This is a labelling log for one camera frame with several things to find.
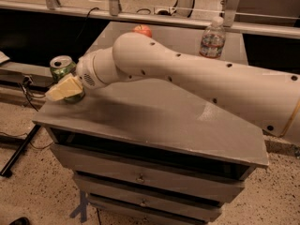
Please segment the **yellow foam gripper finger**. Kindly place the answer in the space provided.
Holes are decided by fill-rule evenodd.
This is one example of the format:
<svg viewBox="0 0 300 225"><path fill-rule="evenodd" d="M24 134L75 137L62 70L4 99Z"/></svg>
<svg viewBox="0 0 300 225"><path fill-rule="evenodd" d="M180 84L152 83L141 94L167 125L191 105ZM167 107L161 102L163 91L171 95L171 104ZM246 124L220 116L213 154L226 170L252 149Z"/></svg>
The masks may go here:
<svg viewBox="0 0 300 225"><path fill-rule="evenodd" d="M59 101L65 98L81 98L83 95L83 84L80 78L69 73L49 89L46 98L51 101Z"/></svg>

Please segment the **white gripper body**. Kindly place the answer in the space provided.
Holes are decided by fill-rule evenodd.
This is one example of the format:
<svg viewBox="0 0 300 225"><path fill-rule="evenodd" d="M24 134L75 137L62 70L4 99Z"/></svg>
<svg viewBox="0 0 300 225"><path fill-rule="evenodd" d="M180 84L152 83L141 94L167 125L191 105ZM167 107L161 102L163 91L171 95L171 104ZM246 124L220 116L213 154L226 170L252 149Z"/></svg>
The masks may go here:
<svg viewBox="0 0 300 225"><path fill-rule="evenodd" d="M76 66L76 74L80 78L84 87L88 89L98 89L105 86L105 83L98 78L94 70L95 52L85 54L79 59Z"/></svg>

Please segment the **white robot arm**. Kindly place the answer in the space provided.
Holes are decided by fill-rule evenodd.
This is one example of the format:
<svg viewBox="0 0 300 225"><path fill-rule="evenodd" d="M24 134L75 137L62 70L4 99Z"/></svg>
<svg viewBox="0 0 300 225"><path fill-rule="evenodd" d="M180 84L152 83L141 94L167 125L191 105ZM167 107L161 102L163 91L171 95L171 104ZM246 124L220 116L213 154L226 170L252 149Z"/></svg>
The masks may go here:
<svg viewBox="0 0 300 225"><path fill-rule="evenodd" d="M54 85L46 98L57 101L85 88L142 79L172 83L276 137L300 143L298 75L176 52L135 32L81 57L76 72Z"/></svg>

